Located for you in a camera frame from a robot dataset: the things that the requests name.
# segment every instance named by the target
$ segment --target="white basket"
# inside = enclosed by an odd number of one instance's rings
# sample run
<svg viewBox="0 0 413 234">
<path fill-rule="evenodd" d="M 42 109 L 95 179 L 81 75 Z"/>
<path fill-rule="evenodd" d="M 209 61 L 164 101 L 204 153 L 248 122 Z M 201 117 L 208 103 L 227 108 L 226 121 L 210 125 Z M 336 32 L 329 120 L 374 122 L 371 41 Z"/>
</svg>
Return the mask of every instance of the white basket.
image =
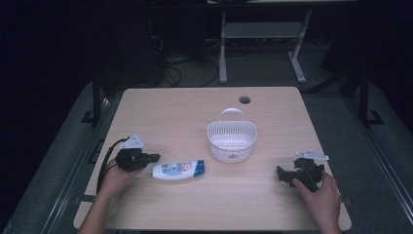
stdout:
<svg viewBox="0 0 413 234">
<path fill-rule="evenodd" d="M 228 112 L 238 112 L 242 121 L 221 121 Z M 207 126 L 210 152 L 214 159 L 223 163 L 240 163 L 251 154 L 257 137 L 257 129 L 245 120 L 244 114 L 237 108 L 228 108 L 221 112 L 218 121 Z"/>
</svg>

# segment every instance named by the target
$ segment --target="table top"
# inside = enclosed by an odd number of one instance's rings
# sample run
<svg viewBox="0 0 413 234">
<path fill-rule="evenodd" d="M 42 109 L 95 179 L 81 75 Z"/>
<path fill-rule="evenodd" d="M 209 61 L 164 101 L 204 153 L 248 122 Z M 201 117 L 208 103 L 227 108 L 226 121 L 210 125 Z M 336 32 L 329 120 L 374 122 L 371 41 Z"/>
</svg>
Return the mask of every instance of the table top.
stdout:
<svg viewBox="0 0 413 234">
<path fill-rule="evenodd" d="M 249 97 L 249 104 L 240 103 Z M 250 157 L 238 164 L 212 158 L 207 125 L 226 108 L 241 110 L 257 128 Z M 204 175 L 177 181 L 152 177 L 152 165 L 112 202 L 107 228 L 139 230 L 317 229 L 295 188 L 279 181 L 276 166 L 295 171 L 296 151 L 322 153 L 299 91 L 290 87 L 137 89 L 125 91 L 85 191 L 95 195 L 103 157 L 118 139 L 139 134 L 143 152 L 160 163 L 204 159 Z M 117 147 L 112 158 L 116 156 Z M 331 173 L 326 161 L 325 170 Z M 91 203 L 82 202 L 79 228 Z M 340 227 L 351 221 L 342 205 Z"/>
</svg>

